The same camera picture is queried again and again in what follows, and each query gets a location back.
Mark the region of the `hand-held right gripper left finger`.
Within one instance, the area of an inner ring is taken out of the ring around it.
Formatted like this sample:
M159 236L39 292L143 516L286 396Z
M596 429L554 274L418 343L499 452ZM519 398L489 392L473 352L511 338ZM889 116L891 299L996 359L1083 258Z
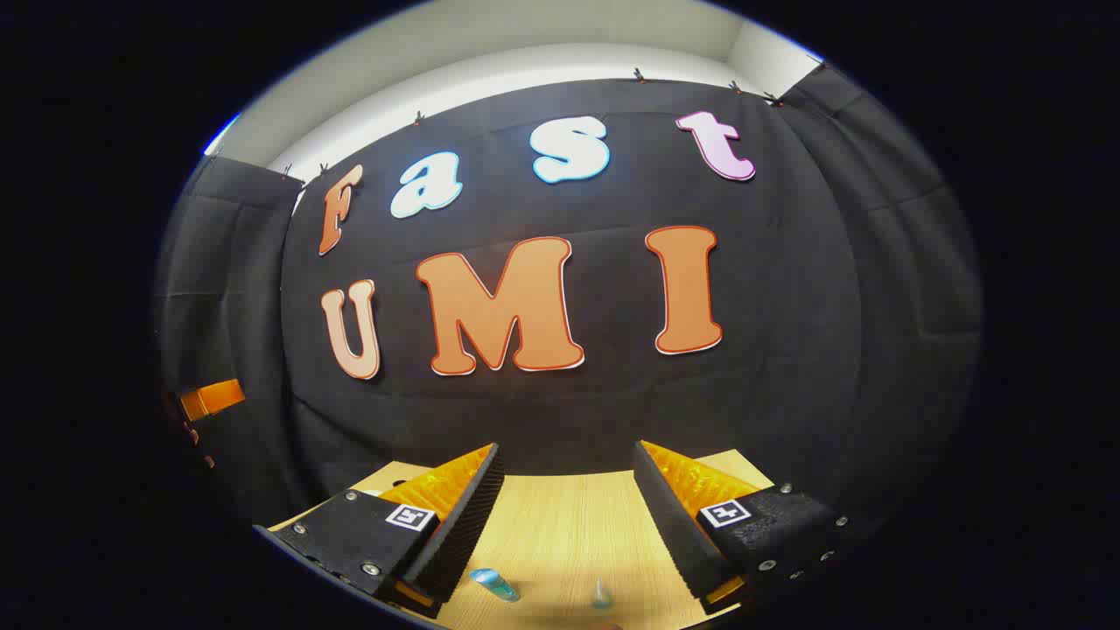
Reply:
M360 446L261 469L255 532L304 574L396 626L435 626L500 498L500 446L452 454L388 489L364 482L396 455Z

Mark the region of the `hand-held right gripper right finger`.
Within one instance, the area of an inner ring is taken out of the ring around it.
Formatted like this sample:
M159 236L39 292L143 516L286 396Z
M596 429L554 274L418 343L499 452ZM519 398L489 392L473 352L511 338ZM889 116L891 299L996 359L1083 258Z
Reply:
M655 442L632 448L641 498L704 613L775 606L851 557L885 521L876 501L840 494L811 447L791 439L735 447L768 484Z

